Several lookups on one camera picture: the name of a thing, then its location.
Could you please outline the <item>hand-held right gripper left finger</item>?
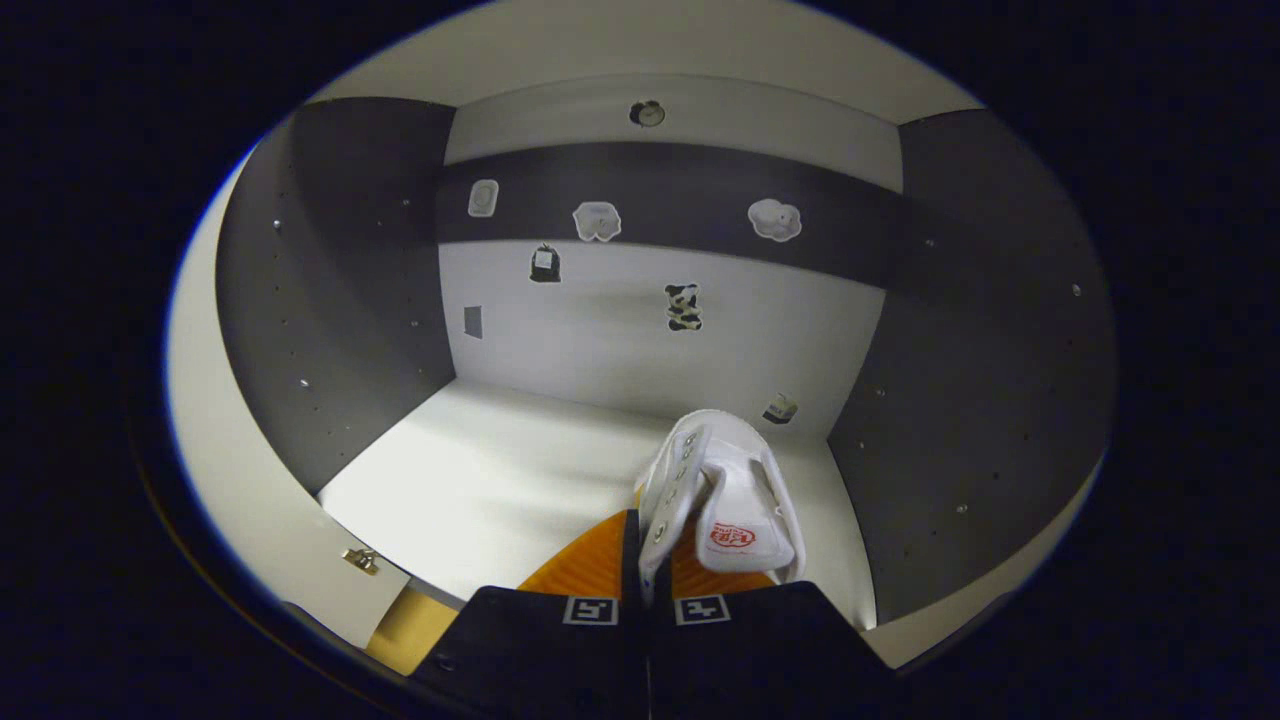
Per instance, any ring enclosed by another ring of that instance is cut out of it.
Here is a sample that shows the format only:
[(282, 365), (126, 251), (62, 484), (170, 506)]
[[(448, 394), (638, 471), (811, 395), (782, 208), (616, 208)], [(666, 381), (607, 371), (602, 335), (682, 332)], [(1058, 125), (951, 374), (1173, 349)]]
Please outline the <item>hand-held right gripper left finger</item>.
[(637, 514), (480, 588), (413, 671), (456, 720), (649, 720)]

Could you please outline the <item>white canvas shoe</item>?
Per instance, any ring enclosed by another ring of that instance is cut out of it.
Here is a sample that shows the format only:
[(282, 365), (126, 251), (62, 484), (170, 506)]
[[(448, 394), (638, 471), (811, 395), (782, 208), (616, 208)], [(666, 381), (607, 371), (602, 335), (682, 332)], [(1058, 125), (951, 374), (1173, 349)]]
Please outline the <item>white canvas shoe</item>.
[(699, 568), (762, 573), (783, 584), (806, 569), (806, 546), (773, 451), (748, 421), (714, 409), (680, 418), (635, 480), (644, 603), (685, 530)]

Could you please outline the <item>white shoe cabinet door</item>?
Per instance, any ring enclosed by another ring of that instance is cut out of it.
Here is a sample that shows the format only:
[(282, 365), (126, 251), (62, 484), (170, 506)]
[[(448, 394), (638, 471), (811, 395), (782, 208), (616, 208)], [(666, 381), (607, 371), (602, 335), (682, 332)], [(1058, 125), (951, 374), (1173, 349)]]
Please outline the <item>white shoe cabinet door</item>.
[(188, 487), (236, 568), (274, 602), (303, 610), (342, 644), (366, 650), (408, 578), (369, 574), (364, 543), (298, 483), (269, 445), (234, 378), (218, 316), (219, 234), (241, 176), (210, 199), (175, 278), (164, 340), (166, 409)]
[(1078, 492), (1025, 546), (942, 600), (881, 623), (861, 638), (886, 666), (905, 676), (936, 661), (1004, 609), (1048, 562), (1075, 524), (1105, 466), (1102, 452)]

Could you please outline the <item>white shoe cabinet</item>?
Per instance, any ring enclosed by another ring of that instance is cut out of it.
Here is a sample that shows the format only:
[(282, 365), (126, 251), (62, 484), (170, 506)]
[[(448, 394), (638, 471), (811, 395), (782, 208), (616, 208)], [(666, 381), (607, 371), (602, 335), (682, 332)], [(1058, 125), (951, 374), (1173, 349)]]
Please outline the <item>white shoe cabinet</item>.
[[(838, 404), (826, 442), (878, 625), (1019, 551), (1111, 448), (1091, 233), (982, 100), (895, 124), (709, 76), (458, 108), (315, 94), (238, 161), (215, 292), (244, 401), (319, 503), (460, 378), (788, 380)], [(364, 650), (387, 661), (398, 629), (436, 638), (485, 587), (346, 557), (407, 574)]]

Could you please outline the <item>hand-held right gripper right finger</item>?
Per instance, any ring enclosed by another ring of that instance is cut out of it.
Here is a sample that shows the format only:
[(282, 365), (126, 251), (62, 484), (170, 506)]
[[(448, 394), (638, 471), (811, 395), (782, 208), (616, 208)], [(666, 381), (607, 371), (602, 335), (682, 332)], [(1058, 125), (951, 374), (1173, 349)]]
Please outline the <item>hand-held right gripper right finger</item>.
[(678, 596), (649, 611), (648, 720), (881, 720), (897, 678), (812, 582)]

